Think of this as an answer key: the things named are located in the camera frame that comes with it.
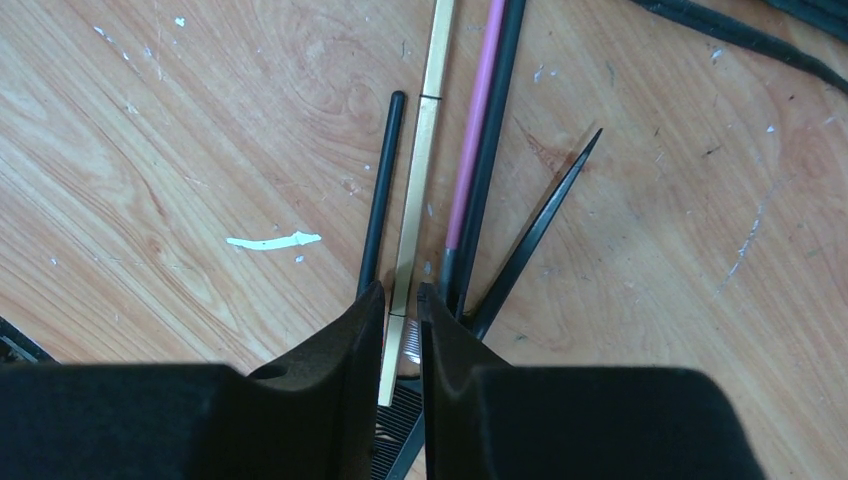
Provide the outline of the black leather brush roll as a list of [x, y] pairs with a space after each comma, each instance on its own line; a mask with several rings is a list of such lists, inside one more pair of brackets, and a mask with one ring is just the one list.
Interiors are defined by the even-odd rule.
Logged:
[[[768, 4], [843, 43], [847, 41], [845, 1], [770, 1]], [[638, 5], [674, 23], [778, 60], [842, 92], [847, 91], [847, 79], [823, 61], [787, 41], [716, 10], [692, 1], [640, 1]]]

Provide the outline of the pink handled brow brush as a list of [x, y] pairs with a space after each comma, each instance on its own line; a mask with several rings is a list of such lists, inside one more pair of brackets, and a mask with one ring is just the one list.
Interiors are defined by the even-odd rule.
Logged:
[[458, 262], [458, 248], [470, 196], [476, 155], [480, 144], [480, 136], [506, 4], [507, 2], [504, 0], [494, 0], [489, 3], [484, 37], [467, 112], [463, 145], [458, 162], [442, 266], [440, 269], [439, 291], [443, 298], [447, 298], [448, 296], [452, 276]]

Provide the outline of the slim black liner brush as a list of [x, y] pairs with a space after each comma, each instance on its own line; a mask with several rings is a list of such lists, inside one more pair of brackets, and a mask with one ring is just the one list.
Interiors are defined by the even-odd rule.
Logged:
[[406, 98], [406, 94], [400, 90], [394, 91], [390, 97], [358, 275], [356, 297], [361, 296], [368, 285], [376, 279]]

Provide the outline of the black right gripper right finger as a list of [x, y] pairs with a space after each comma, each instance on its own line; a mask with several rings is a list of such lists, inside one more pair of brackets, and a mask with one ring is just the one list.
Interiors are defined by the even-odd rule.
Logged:
[[417, 293], [431, 479], [761, 479], [722, 389], [675, 367], [514, 366]]

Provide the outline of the gold handled makeup brush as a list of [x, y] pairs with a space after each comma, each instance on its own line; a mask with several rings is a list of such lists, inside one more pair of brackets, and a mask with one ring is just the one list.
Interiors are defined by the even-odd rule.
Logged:
[[389, 407], [393, 403], [398, 378], [399, 356], [407, 318], [413, 267], [428, 183], [436, 125], [442, 101], [442, 87], [449, 55], [451, 29], [455, 13], [454, 0], [434, 3], [426, 64], [418, 100], [410, 168], [404, 202], [394, 285], [390, 295], [386, 323], [382, 368], [377, 404]]

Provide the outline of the black spoolie brush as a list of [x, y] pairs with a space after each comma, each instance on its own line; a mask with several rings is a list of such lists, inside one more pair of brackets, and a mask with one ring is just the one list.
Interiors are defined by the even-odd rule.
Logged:
[[457, 319], [463, 317], [472, 277], [525, 7], [525, 0], [509, 1], [501, 23], [501, 35], [496, 50], [493, 79], [487, 99], [487, 109], [468, 202], [468, 212], [459, 250], [459, 266], [455, 281], [456, 298], [452, 306], [452, 313]]

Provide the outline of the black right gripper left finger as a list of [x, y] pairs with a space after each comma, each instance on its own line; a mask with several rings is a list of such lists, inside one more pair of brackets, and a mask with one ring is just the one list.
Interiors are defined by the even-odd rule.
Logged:
[[5, 479], [366, 479], [385, 297], [242, 374], [225, 364], [1, 370]]

